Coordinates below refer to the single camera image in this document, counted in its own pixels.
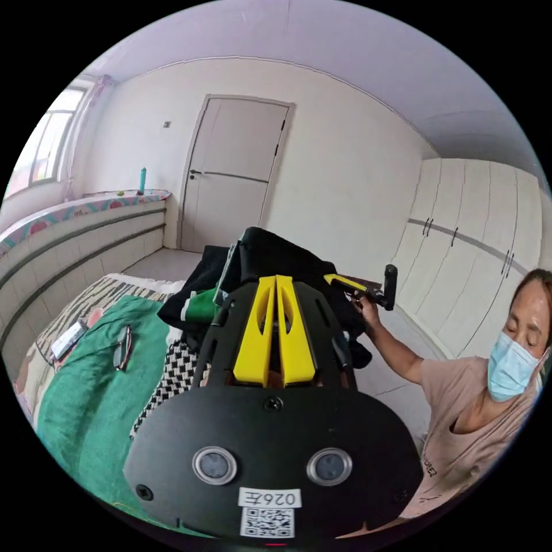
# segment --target striped blanket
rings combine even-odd
[[[138,284],[121,281],[111,275],[104,276],[75,297],[31,345],[20,368],[20,371],[26,371],[26,381],[18,399],[33,425],[36,426],[44,393],[55,374],[50,355],[52,343],[78,319],[86,320],[95,308],[101,307],[106,311],[121,297],[128,295],[165,302],[172,293],[160,293]]]
[[[169,294],[155,292],[131,283],[121,282],[109,276],[104,276],[96,283],[87,287],[76,296],[36,339],[36,347],[43,359],[53,367],[50,356],[52,343],[77,320],[86,320],[97,307],[104,311],[113,306],[121,297],[132,295],[151,301],[165,302]]]

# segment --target woman's arm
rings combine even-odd
[[[388,332],[380,321],[377,305],[371,303],[366,297],[361,297],[355,307],[366,322],[366,335],[372,340],[388,366],[405,380],[420,385],[423,359]]]

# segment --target screw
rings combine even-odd
[[[154,499],[154,494],[145,485],[136,485],[136,494],[147,502]]]
[[[279,412],[282,407],[283,402],[280,397],[269,397],[263,403],[263,408],[268,412]]]

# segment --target door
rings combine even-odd
[[[404,282],[410,273],[410,269],[416,260],[416,256],[420,251],[421,244],[424,241],[425,231],[426,229],[421,224],[407,223],[397,253],[391,261],[391,263],[397,267],[398,271],[397,300],[404,286]]]
[[[489,216],[485,224],[483,243],[502,253],[512,249],[518,212],[518,186],[513,167],[489,163]]]
[[[506,323],[513,294],[523,279],[523,275],[515,269],[507,270],[506,274],[489,312],[462,351],[463,357],[489,358],[491,349]]]
[[[464,161],[442,159],[437,198],[425,230],[425,239],[398,295],[398,304],[414,319],[435,282],[451,243],[450,235],[434,227],[456,227],[463,182]]]
[[[416,188],[416,196],[410,211],[410,218],[414,220],[428,220],[433,212],[433,205],[437,197],[439,186],[439,173],[441,170],[440,159],[427,159],[422,161],[420,168],[420,180]]]
[[[193,145],[181,249],[230,246],[257,226],[289,106],[209,98]]]
[[[479,249],[465,241],[447,237],[451,242],[439,273],[416,318],[435,335],[443,327],[462,294],[472,272]]]
[[[516,233],[513,260],[526,270],[533,270],[541,257],[542,205],[538,180],[515,169],[517,180]]]
[[[489,216],[490,171],[486,161],[464,161],[464,185],[458,217],[458,233],[478,242],[483,239]]]
[[[505,255],[498,258],[484,250],[477,251],[466,286],[437,333],[454,357],[464,350],[489,312],[502,283],[505,264]]]
[[[483,238],[489,210],[489,166],[481,161],[463,160],[463,185],[456,232],[475,240]],[[478,248],[454,234],[448,253],[416,313],[416,318],[434,334],[458,301],[476,261]]]
[[[401,243],[392,260],[392,264],[398,269],[397,276],[397,297],[401,292],[404,282],[416,260],[420,251],[421,244],[425,237],[425,232],[433,205],[437,198],[437,188],[439,187],[439,174],[441,171],[440,159],[428,159],[422,161],[420,168],[420,179],[416,189],[416,197],[410,211],[411,220],[425,221],[425,225],[408,223],[404,229]]]

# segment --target window frame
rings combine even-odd
[[[27,184],[27,187],[23,188],[22,190],[19,190],[19,191],[29,190],[29,189],[34,188],[36,186],[41,186],[42,184],[50,184],[52,182],[58,182],[59,181],[60,161],[63,157],[64,151],[67,149],[67,142],[68,142],[68,138],[69,138],[69,134],[70,134],[73,122],[75,120],[75,116],[76,116],[77,113],[79,113],[79,111],[82,107],[83,101],[86,97],[86,94],[89,92],[88,89],[86,89],[82,86],[71,86],[71,85],[65,87],[63,90],[64,91],[65,90],[78,90],[79,92],[82,92],[82,96],[81,96],[81,98],[79,100],[79,103],[77,104],[74,111],[71,111],[71,110],[68,110],[68,109],[54,109],[54,110],[49,110],[48,109],[44,113],[45,115],[48,115],[48,114],[53,115],[55,113],[70,113],[71,114],[71,117],[67,121],[65,130],[63,131],[63,134],[62,134],[62,139],[60,140],[58,149],[56,151],[56,157],[55,157],[54,164],[53,164],[52,176],[50,178],[43,178],[41,180],[33,181],[33,174],[35,173],[34,171],[35,171],[35,167],[36,167],[36,162],[37,162],[37,157],[38,157],[38,154],[39,154],[40,146],[42,145],[42,140],[44,139],[44,134],[46,133],[46,130],[48,128],[48,123],[49,123],[49,120],[48,120],[48,122],[44,125],[44,130],[42,131],[38,146],[36,148],[36,152],[34,153],[34,159],[33,159],[33,162],[30,166],[29,182]]]

